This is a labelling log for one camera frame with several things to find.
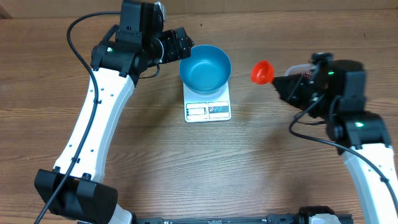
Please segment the red measuring scoop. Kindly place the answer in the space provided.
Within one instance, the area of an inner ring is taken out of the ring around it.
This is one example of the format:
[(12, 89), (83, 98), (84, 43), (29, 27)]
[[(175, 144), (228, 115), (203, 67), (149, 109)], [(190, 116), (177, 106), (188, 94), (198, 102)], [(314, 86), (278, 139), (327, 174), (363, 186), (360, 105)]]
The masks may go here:
[(258, 85), (272, 83), (273, 79), (274, 67), (268, 60), (258, 62), (251, 71), (251, 81)]

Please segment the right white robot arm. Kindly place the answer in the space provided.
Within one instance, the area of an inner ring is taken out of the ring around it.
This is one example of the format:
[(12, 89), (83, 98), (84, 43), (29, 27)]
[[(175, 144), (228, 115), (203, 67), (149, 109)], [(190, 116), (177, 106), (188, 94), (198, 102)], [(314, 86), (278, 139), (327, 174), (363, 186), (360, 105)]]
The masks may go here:
[(326, 122), (328, 139), (291, 131), (338, 150), (354, 182), (366, 223), (397, 223), (394, 150), (380, 115), (365, 109), (366, 71), (354, 60), (314, 59), (310, 76), (275, 77), (281, 100)]

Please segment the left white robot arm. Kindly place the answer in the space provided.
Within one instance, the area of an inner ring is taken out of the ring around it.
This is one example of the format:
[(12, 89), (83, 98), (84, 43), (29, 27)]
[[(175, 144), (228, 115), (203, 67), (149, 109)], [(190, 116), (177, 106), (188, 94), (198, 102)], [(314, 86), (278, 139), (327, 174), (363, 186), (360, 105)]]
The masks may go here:
[(144, 72), (188, 58), (193, 47), (183, 28), (164, 29), (162, 3), (124, 1), (113, 25), (85, 63), (90, 82), (85, 102), (52, 170), (39, 170), (35, 188), (45, 212), (79, 223), (134, 223), (104, 185), (106, 159), (120, 115)]

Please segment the teal blue bowl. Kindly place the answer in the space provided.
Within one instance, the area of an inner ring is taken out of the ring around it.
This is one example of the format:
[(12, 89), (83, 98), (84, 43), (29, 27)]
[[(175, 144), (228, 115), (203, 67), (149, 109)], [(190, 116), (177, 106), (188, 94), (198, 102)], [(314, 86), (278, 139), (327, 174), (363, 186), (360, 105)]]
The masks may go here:
[(232, 74), (228, 55), (214, 45), (198, 45), (179, 64), (181, 81), (193, 92), (210, 95), (222, 89)]

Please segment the white digital kitchen scale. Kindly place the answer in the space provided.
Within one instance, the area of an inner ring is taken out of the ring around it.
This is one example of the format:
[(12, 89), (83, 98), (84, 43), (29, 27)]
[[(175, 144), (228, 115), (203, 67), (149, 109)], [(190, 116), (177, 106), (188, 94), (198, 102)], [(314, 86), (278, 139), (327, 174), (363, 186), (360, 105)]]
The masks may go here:
[(183, 84), (184, 119), (187, 123), (229, 121), (232, 117), (229, 84), (210, 95), (201, 95)]

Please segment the red beans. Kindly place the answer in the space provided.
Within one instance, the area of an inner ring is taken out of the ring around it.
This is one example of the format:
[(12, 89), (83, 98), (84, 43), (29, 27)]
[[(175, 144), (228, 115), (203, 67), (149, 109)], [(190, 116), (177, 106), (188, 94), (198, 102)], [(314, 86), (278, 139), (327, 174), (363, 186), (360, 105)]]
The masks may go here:
[(310, 72), (305, 72), (305, 73), (298, 73), (300, 76), (309, 79), (312, 76), (312, 73)]

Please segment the clear plastic bean container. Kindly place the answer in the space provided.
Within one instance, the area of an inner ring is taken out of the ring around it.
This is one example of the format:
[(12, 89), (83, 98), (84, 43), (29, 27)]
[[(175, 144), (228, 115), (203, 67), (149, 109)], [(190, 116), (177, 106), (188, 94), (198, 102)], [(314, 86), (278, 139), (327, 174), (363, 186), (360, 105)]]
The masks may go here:
[(289, 76), (289, 75), (296, 75), (296, 74), (312, 74), (312, 68), (313, 65), (312, 64), (300, 64), (300, 65), (294, 65), (291, 66), (290, 68), (288, 68), (285, 73), (284, 76)]

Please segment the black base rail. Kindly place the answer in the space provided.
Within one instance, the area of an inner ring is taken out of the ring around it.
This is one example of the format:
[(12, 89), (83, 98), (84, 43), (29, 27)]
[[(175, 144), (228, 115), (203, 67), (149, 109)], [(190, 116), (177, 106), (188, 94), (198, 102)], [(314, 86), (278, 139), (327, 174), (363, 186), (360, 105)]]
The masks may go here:
[(309, 224), (309, 223), (342, 223), (354, 224), (351, 214), (336, 214), (327, 206), (300, 207), (297, 213), (268, 214), (263, 217), (232, 217), (232, 218), (137, 218), (132, 215), (131, 221), (116, 223), (141, 224)]

